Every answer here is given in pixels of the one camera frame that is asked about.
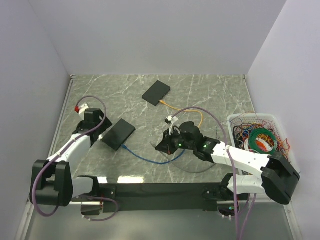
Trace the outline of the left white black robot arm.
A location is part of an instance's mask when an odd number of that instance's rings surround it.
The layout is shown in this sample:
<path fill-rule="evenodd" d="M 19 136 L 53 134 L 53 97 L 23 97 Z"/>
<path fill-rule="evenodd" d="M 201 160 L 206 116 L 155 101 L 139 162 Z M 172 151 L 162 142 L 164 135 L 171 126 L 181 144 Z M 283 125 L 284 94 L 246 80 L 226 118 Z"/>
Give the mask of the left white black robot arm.
<path fill-rule="evenodd" d="M 99 108 L 87 108 L 69 141 L 46 160 L 37 160 L 32 166 L 30 201 L 37 205 L 66 207 L 70 201 L 83 195 L 89 201 L 100 197 L 96 176 L 72 177 L 90 148 L 113 124 Z"/>

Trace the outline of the aluminium rail on table edge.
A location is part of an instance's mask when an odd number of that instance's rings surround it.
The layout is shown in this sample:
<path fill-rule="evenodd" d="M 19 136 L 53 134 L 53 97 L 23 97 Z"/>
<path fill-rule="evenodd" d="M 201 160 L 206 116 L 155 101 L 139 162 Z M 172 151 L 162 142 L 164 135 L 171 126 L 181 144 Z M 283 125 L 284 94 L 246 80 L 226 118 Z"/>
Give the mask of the aluminium rail on table edge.
<path fill-rule="evenodd" d="M 68 84 L 68 88 L 66 90 L 66 94 L 65 94 L 64 100 L 63 100 L 63 104 L 62 104 L 61 112 L 60 112 L 59 119 L 58 119 L 58 122 L 57 122 L 57 126 L 56 126 L 56 129 L 55 129 L 55 133 L 54 133 L 54 136 L 53 136 L 53 139 L 52 139 L 52 143 L 51 143 L 51 146 L 50 146 L 50 149 L 49 149 L 49 152 L 48 152 L 48 157 L 51 157 L 55 153 L 54 150 L 56 149 L 56 145 L 57 145 L 57 142 L 58 142 L 58 137 L 59 137 L 59 134 L 60 134 L 60 131 L 61 131 L 62 122 L 63 122 L 63 119 L 64 119 L 65 110 L 66 110 L 66 105 L 67 105 L 68 100 L 70 98 L 70 92 L 72 90 L 72 87 L 74 85 L 74 81 L 75 81 L 76 78 L 77 78 L 76 74 L 72 74 L 70 76 L 70 81 L 69 81 L 69 84 Z"/>

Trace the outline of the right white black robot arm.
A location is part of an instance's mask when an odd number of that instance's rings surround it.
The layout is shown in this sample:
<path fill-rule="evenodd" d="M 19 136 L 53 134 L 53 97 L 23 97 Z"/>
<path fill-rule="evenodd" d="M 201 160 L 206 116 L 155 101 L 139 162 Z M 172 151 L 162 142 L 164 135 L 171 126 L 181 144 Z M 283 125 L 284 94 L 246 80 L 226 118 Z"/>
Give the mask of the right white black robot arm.
<path fill-rule="evenodd" d="M 225 178 L 227 182 L 220 187 L 220 195 L 226 200 L 237 194 L 262 194 L 278 204 L 288 205 L 300 180 L 298 172 L 281 153 L 259 154 L 227 145 L 203 136 L 192 121 L 179 127 L 171 125 L 155 147 L 156 151 L 167 155 L 178 149 L 191 150 L 204 162 L 247 172 Z"/>

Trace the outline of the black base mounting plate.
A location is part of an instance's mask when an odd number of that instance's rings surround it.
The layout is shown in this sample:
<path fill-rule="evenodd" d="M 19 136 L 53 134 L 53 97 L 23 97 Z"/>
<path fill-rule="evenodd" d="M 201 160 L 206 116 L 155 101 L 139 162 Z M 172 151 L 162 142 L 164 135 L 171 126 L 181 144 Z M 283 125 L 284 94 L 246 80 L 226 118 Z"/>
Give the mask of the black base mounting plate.
<path fill-rule="evenodd" d="M 93 196 L 103 213 L 120 211 L 233 210 L 234 194 L 226 185 L 213 183 L 106 183 Z"/>

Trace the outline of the white plastic basket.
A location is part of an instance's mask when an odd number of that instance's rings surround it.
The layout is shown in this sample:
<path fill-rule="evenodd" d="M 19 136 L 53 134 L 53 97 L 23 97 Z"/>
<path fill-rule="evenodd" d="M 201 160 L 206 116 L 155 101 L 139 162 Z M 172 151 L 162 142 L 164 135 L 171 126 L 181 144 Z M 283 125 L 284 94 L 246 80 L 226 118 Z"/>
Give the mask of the white plastic basket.
<path fill-rule="evenodd" d="M 266 113 L 232 114 L 226 120 L 231 145 L 254 154 L 280 153 L 300 173 L 278 120 Z"/>

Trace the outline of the black network switch box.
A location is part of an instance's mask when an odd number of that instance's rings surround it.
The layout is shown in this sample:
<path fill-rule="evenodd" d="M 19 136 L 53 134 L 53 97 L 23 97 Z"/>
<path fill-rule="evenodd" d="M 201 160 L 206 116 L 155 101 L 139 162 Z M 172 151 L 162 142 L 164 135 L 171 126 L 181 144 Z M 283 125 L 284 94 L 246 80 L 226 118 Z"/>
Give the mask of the black network switch box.
<path fill-rule="evenodd" d="M 157 80 L 143 95 L 142 99 L 153 106 L 157 106 L 166 94 L 169 93 L 171 87 Z"/>

